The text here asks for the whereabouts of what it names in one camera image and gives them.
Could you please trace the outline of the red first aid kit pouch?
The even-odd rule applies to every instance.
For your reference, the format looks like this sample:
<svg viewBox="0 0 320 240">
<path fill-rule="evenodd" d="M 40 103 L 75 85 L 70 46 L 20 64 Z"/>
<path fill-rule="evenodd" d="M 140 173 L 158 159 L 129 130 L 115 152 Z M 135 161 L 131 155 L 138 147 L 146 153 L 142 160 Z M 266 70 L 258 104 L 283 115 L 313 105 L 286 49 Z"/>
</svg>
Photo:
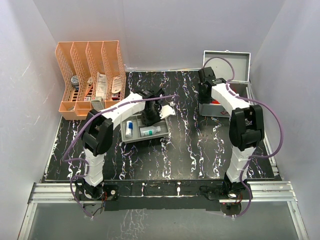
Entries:
<svg viewBox="0 0 320 240">
<path fill-rule="evenodd" d="M 221 105 L 221 103 L 219 101 L 215 100 L 215 99 L 211 101 L 211 104 Z"/>
</svg>

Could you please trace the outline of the white bottle white cap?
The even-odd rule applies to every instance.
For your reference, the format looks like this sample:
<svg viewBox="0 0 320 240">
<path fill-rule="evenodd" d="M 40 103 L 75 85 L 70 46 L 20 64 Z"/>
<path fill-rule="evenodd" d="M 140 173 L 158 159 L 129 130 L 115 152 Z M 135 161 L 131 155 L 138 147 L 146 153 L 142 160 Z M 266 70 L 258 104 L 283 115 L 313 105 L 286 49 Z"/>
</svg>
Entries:
<svg viewBox="0 0 320 240">
<path fill-rule="evenodd" d="M 141 127 L 139 131 L 140 131 L 140 135 L 142 137 L 153 136 L 153 135 L 161 132 L 161 127 L 160 126 L 146 126 L 146 127 Z"/>
</svg>

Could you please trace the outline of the grey plastic divided tray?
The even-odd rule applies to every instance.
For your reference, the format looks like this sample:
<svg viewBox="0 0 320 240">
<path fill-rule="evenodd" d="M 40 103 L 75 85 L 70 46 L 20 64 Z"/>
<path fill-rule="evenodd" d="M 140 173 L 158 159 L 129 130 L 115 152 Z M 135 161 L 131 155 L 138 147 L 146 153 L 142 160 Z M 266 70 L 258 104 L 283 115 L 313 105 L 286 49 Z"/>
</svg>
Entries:
<svg viewBox="0 0 320 240">
<path fill-rule="evenodd" d="M 121 140 L 124 143 L 134 143 L 156 138 L 167 137 L 170 133 L 167 119 L 163 119 L 152 126 L 142 123 L 140 114 L 133 115 L 120 124 Z"/>
</svg>

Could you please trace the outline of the white blue bandage roll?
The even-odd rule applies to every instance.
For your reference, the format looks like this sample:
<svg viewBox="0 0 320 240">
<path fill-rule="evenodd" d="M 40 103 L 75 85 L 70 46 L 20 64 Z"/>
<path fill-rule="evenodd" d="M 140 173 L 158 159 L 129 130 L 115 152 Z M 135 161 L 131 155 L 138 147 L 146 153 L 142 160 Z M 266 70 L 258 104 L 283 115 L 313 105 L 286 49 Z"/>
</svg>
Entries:
<svg viewBox="0 0 320 240">
<path fill-rule="evenodd" d="M 133 122 L 131 120 L 128 120 L 126 122 L 126 127 L 125 127 L 125 137 L 131 138 L 132 136 L 133 136 Z"/>
</svg>

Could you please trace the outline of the grey metal case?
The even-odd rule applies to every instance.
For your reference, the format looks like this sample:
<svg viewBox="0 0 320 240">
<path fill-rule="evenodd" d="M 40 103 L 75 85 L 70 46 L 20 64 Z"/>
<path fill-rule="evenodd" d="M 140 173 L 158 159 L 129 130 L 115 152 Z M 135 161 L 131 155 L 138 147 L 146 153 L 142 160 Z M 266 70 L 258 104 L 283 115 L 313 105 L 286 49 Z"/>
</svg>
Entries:
<svg viewBox="0 0 320 240">
<path fill-rule="evenodd" d="M 249 52 L 235 51 L 212 51 L 205 50 L 203 53 L 203 66 L 212 70 L 199 70 L 201 83 L 211 81 L 214 78 L 230 80 L 230 88 L 241 97 L 250 98 L 249 74 L 251 65 L 251 54 Z M 199 114 L 205 117 L 227 118 L 230 115 L 217 104 L 198 103 Z"/>
</svg>

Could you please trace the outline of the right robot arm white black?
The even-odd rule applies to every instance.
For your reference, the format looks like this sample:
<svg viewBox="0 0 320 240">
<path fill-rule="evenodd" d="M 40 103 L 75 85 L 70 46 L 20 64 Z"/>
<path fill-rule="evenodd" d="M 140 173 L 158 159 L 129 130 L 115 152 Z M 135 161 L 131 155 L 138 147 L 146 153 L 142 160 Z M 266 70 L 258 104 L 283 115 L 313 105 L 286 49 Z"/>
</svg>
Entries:
<svg viewBox="0 0 320 240">
<path fill-rule="evenodd" d="M 213 101 L 229 116 L 229 139 L 232 155 L 224 175 L 221 193 L 233 199 L 247 187 L 247 170 L 251 156 L 264 139 L 263 109 L 240 99 L 224 78 L 216 78 L 211 67 L 198 71 L 199 114 L 206 117 L 220 117 Z"/>
</svg>

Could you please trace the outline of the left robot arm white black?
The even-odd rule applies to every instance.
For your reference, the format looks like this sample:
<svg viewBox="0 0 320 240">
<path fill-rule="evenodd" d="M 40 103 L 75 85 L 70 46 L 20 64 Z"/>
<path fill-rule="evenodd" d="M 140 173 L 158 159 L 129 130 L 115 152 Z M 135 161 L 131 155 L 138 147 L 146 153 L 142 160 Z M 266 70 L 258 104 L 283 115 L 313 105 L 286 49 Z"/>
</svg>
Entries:
<svg viewBox="0 0 320 240">
<path fill-rule="evenodd" d="M 78 134 L 85 154 L 85 173 L 81 180 L 74 181 L 76 188 L 87 198 L 97 200 L 103 196 L 103 166 L 105 155 L 113 144 L 115 128 L 140 113 L 145 130 L 139 135 L 149 137 L 160 133 L 161 127 L 156 124 L 175 113 L 169 105 L 162 105 L 161 100 L 165 98 L 162 88 L 158 91 L 139 88 L 111 107 L 89 111 Z"/>
</svg>

